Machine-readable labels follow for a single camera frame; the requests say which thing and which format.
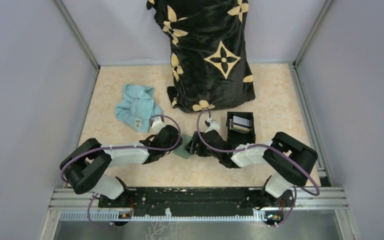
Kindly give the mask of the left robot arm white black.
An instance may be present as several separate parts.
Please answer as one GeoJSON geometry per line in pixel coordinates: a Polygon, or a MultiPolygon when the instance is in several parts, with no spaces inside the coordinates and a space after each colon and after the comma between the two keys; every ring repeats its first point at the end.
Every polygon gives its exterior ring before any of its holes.
{"type": "Polygon", "coordinates": [[[178,148],[182,141],[179,130],[172,125],[131,145],[104,146],[96,138],[89,138],[62,161],[60,173],[77,195],[94,192],[124,207],[130,200],[129,190],[120,178],[106,175],[106,170],[156,162],[178,148]]]}

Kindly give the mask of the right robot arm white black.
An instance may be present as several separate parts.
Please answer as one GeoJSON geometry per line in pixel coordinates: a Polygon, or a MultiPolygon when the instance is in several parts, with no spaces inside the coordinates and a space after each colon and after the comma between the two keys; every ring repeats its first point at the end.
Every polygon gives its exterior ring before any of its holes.
{"type": "Polygon", "coordinates": [[[317,152],[284,132],[277,132],[268,142],[256,143],[253,132],[230,130],[224,140],[217,130],[196,131],[182,149],[188,156],[214,157],[229,169],[269,164],[275,174],[265,182],[261,193],[267,206],[275,206],[282,194],[294,186],[315,183],[310,174],[317,152]]]}

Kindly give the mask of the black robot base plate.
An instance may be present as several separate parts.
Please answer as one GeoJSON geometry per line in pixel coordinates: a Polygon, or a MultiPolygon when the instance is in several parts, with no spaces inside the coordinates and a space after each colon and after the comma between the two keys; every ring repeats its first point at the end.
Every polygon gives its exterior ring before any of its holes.
{"type": "Polygon", "coordinates": [[[126,198],[99,198],[100,208],[132,208],[133,215],[161,216],[169,209],[176,217],[249,216],[252,209],[291,207],[293,192],[273,198],[261,187],[137,187],[126,198]]]}

